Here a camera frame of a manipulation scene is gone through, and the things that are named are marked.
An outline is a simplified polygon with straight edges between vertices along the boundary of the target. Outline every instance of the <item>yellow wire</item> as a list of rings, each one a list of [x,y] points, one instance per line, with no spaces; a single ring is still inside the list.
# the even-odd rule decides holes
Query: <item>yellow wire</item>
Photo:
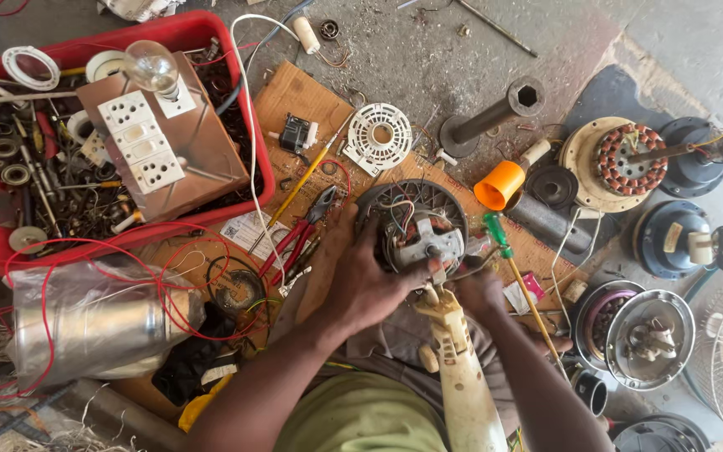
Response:
[[[693,146],[694,146],[694,147],[700,147],[700,146],[705,146],[705,145],[713,144],[714,142],[719,141],[720,139],[723,139],[723,135],[721,135],[721,136],[720,136],[719,138],[717,138],[717,139],[712,139],[712,140],[710,140],[710,141],[708,141],[708,142],[706,142],[706,143],[701,143],[701,144],[693,145]]]
[[[273,303],[278,303],[278,304],[283,303],[282,301],[278,300],[277,298],[261,298],[259,301],[250,305],[250,307],[247,308],[247,312],[250,312],[251,309],[253,309],[254,307],[256,307],[259,304],[264,303],[264,302],[273,302]]]

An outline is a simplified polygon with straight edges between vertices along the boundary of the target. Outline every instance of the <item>metal pipe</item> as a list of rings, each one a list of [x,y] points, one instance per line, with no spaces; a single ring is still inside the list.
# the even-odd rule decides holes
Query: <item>metal pipe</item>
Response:
[[[513,196],[507,203],[504,213],[556,244],[562,243],[570,228],[570,220],[523,192]],[[587,231],[574,228],[565,242],[565,249],[581,254],[587,251],[592,241],[593,237]]]
[[[534,77],[520,77],[509,85],[504,98],[475,117],[448,118],[439,130],[439,144],[452,157],[467,157],[476,149],[481,134],[513,118],[535,116],[545,104],[546,89],[542,83]]]
[[[498,31],[501,35],[505,36],[507,39],[512,41],[513,44],[515,44],[518,47],[520,47],[521,49],[523,49],[526,53],[528,53],[532,57],[535,57],[535,58],[538,57],[536,51],[528,48],[528,46],[526,46],[526,44],[523,44],[517,37],[515,37],[515,35],[508,32],[503,26],[498,25],[492,19],[490,19],[489,17],[482,14],[479,10],[477,10],[472,5],[470,5],[470,3],[467,3],[465,0],[456,0],[456,1],[457,1],[457,3],[459,3],[459,5],[462,5],[466,10],[473,13],[474,16],[483,20],[487,25],[491,26],[493,29],[495,29],[495,31]]]
[[[545,104],[546,96],[540,95],[544,91],[539,80],[520,77],[509,85],[507,95],[503,99],[454,128],[451,136],[454,141],[461,144],[513,118],[534,116]]]

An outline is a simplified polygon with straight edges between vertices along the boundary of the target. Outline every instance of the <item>red-handled pliers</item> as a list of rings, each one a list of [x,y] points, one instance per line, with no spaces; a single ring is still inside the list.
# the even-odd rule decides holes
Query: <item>red-handled pliers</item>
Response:
[[[278,281],[280,281],[280,279],[284,276],[284,272],[289,270],[295,263],[297,257],[300,255],[300,252],[303,251],[306,240],[312,235],[312,233],[314,233],[314,229],[316,229],[316,226],[314,224],[316,224],[316,222],[319,221],[320,218],[326,215],[328,208],[330,208],[331,204],[333,204],[333,198],[335,195],[336,185],[332,185],[331,187],[328,187],[326,190],[320,193],[320,195],[312,204],[311,208],[308,210],[308,213],[306,213],[306,217],[299,219],[297,223],[295,223],[295,227],[292,228],[292,231],[289,231],[286,237],[284,237],[284,240],[280,241],[280,243],[278,243],[278,245],[275,247],[275,250],[278,252],[278,254],[281,254],[284,252],[284,249],[293,240],[295,240],[295,238],[297,238],[295,248],[292,250],[292,254],[289,255],[289,258],[286,260],[286,263],[284,263],[283,270],[278,272],[278,274],[276,274],[275,277],[272,279],[272,283],[274,285],[277,284]],[[266,262],[264,262],[264,265],[261,265],[261,269],[259,270],[259,277],[264,275],[267,270],[272,267],[272,262],[275,262],[274,252],[271,252],[269,254],[269,257],[267,257]]]

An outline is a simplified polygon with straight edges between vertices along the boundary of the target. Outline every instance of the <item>electrical socket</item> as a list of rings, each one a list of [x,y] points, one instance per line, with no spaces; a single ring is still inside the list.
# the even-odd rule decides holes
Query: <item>electrical socket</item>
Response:
[[[102,118],[105,118],[105,125],[111,134],[155,119],[155,115],[140,89],[98,105],[97,108],[100,110]]]
[[[122,149],[121,154],[125,156],[127,164],[132,166],[135,163],[142,162],[155,154],[160,154],[167,150],[172,150],[172,147],[169,145],[169,140],[166,139],[166,135],[157,134],[148,139],[135,142],[131,147]]]
[[[130,171],[145,195],[186,177],[171,149],[131,165]]]

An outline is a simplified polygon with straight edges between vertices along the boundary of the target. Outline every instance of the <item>clear glass bulb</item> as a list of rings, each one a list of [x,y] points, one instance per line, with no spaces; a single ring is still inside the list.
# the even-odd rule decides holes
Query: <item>clear glass bulb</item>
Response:
[[[142,89],[177,100],[177,61],[155,41],[136,41],[125,50],[125,72]]]

